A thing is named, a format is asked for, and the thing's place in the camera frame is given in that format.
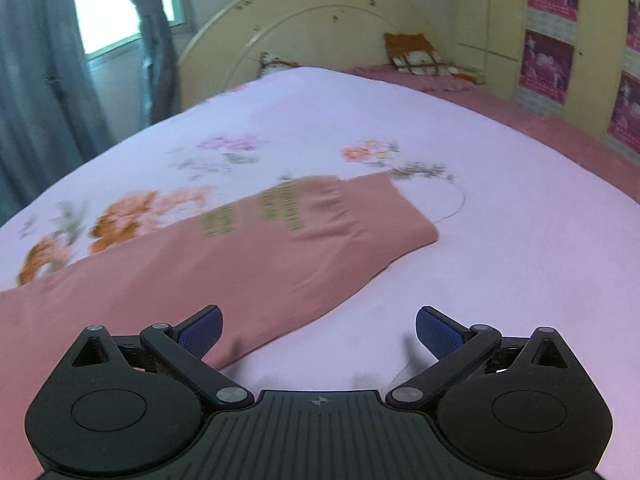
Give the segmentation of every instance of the brown patterned pillow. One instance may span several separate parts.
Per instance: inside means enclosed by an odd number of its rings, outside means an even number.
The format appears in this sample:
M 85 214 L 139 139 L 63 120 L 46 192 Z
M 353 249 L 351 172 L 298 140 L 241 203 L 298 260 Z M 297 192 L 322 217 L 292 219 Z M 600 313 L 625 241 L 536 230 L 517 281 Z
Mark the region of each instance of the brown patterned pillow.
M 264 77 L 282 70 L 289 70 L 290 68 L 299 68 L 300 66 L 301 65 L 290 59 L 279 57 L 269 52 L 263 52 L 260 54 L 260 71 L 258 72 L 258 77 Z
M 398 72 L 451 77 L 440 54 L 424 34 L 385 34 L 386 54 Z
M 449 67 L 449 71 L 456 79 L 469 81 L 474 85 L 486 84 L 486 76 L 484 75 L 484 72 L 479 68 L 465 65 L 454 65 Z

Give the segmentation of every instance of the window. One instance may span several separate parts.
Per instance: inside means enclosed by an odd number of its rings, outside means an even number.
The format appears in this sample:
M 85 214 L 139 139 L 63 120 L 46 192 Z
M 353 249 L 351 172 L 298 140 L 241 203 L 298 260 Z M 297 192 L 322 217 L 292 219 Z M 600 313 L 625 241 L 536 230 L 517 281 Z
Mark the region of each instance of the window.
M 184 22 L 180 0 L 162 0 L 171 25 Z M 76 0 L 84 51 L 99 56 L 140 36 L 138 14 L 130 0 Z

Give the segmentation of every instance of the pink blanket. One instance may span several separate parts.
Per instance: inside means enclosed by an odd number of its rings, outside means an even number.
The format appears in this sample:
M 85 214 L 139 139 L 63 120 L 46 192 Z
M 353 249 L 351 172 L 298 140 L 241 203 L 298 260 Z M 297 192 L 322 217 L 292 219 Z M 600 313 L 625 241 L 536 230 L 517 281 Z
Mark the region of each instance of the pink blanket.
M 437 238 L 386 173 L 308 177 L 0 294 L 3 471 L 12 480 L 38 474 L 24 415 L 85 326 L 137 334 L 214 303 L 223 335 L 204 361 L 222 368 L 323 316 L 392 261 Z

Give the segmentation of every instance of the crosshair marking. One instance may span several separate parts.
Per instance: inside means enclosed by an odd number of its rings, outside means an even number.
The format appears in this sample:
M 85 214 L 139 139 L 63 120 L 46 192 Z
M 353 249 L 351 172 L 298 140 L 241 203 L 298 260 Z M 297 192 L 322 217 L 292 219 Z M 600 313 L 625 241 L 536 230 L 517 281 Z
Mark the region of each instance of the crosshair marking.
M 314 397 L 313 399 L 311 399 L 311 402 L 314 403 L 316 406 L 318 407 L 322 407 L 324 406 L 326 403 L 330 402 L 329 399 L 322 397 L 322 396 L 317 396 Z

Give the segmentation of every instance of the flower print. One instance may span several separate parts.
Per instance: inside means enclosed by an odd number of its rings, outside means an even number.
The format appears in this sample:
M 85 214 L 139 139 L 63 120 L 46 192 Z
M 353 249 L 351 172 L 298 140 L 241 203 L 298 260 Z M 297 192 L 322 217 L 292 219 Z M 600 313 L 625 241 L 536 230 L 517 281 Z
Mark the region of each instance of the flower print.
M 27 254 L 18 274 L 18 284 L 32 282 L 40 269 L 45 266 L 62 268 L 71 257 L 71 247 L 62 233 L 53 233 L 43 237 Z
M 82 207 L 76 208 L 72 202 L 58 202 L 60 216 L 54 218 L 52 222 L 57 226 L 56 232 L 66 235 L 66 244 L 71 246 L 84 231 L 82 222 L 86 215 L 87 202 Z
M 201 150 L 227 150 L 232 152 L 252 152 L 261 145 L 255 135 L 245 134 L 240 137 L 215 136 L 208 137 L 198 144 Z
M 177 189 L 167 195 L 160 195 L 157 191 L 125 195 L 98 218 L 91 231 L 96 241 L 91 244 L 90 253 L 99 253 L 112 245 L 158 231 L 167 225 L 166 218 L 163 219 L 165 215 L 187 203 L 202 209 L 212 189 L 212 186 L 207 186 Z
M 396 155 L 400 152 L 400 149 L 394 142 L 372 142 L 372 146 L 369 148 L 369 152 L 373 157 L 372 162 L 376 166 L 388 166 L 391 164 L 391 160 L 396 158 Z
M 35 225 L 36 220 L 36 215 L 32 215 L 31 218 L 24 223 L 22 229 L 20 229 L 20 240 L 23 240 L 33 232 L 33 226 Z
M 179 167 L 179 170 L 190 168 L 193 171 L 201 173 L 216 173 L 221 169 L 219 160 L 210 160 L 206 156 L 196 156 L 185 160 Z
M 423 164 L 422 162 L 412 162 L 392 168 L 390 174 L 395 180 L 405 180 L 415 175 L 420 175 L 425 178 L 442 178 L 446 171 L 447 167 L 444 164 Z M 448 174 L 445 178 L 452 182 L 454 179 L 452 174 Z
M 340 150 L 340 153 L 347 162 L 363 162 L 364 160 L 369 160 L 370 157 L 369 150 L 361 146 L 344 148 Z
M 256 156 L 245 156 L 239 153 L 225 153 L 223 156 L 230 164 L 253 164 L 254 162 L 258 162 Z

